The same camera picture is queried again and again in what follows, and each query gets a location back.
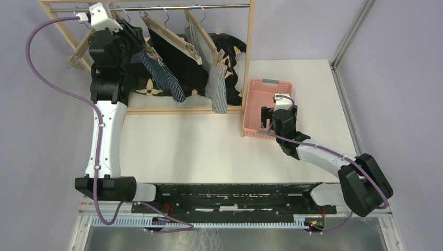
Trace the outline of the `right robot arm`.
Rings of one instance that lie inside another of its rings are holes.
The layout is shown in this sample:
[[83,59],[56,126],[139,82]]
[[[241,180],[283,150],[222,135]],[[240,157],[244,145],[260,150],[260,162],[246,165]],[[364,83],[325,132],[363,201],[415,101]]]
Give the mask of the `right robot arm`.
[[296,128],[297,107],[290,110],[261,108],[261,126],[276,139],[282,151],[313,164],[339,179],[337,184],[320,183],[302,198],[302,207],[315,213],[322,206],[347,206],[365,217],[386,209],[393,189],[375,158],[367,153],[349,155],[329,149]]

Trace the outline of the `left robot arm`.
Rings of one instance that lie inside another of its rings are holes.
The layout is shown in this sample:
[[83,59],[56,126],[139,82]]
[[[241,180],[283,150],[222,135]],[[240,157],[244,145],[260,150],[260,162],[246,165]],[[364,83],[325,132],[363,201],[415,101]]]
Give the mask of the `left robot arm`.
[[145,43],[140,27],[122,18],[117,32],[96,31],[88,38],[91,66],[90,100],[94,108],[94,130],[90,160],[84,177],[75,179],[75,189],[90,199],[102,201],[144,201],[149,211],[163,209],[164,198],[156,186],[123,177],[120,167],[120,142],[130,93],[147,83],[150,74],[142,63],[132,63],[134,54]]

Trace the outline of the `navy striped underwear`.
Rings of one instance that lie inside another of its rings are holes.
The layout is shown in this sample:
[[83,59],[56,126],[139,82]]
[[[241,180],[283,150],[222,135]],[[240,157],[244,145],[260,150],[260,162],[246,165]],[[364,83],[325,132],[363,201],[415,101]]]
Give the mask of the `navy striped underwear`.
[[132,56],[131,62],[142,63],[152,75],[153,81],[157,83],[157,86],[161,89],[170,90],[176,102],[184,102],[186,100],[179,81],[155,51],[148,52],[147,50],[142,50]]

